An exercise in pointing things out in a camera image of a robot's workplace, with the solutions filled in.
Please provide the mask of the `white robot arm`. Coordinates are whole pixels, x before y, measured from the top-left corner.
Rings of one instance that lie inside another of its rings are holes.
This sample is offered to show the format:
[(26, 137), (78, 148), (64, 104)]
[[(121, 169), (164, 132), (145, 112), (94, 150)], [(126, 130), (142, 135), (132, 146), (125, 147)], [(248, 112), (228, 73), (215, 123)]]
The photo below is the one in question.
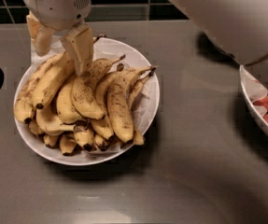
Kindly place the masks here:
[[(56, 30), (83, 23), (92, 0), (23, 0)], [(168, 0), (253, 75), (268, 75), (268, 0)]]

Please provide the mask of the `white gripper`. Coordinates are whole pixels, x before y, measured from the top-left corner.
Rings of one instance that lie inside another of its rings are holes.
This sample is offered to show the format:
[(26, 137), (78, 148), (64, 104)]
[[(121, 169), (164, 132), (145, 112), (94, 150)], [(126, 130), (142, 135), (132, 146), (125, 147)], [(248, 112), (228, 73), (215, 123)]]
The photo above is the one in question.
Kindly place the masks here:
[(77, 76), (82, 76), (92, 64), (93, 58), (92, 28), (82, 22), (91, 11), (91, 0), (23, 0), (23, 2), (31, 11), (26, 16), (26, 21), (38, 56), (49, 53), (55, 30), (67, 30), (76, 25), (61, 38), (61, 43), (74, 60)]

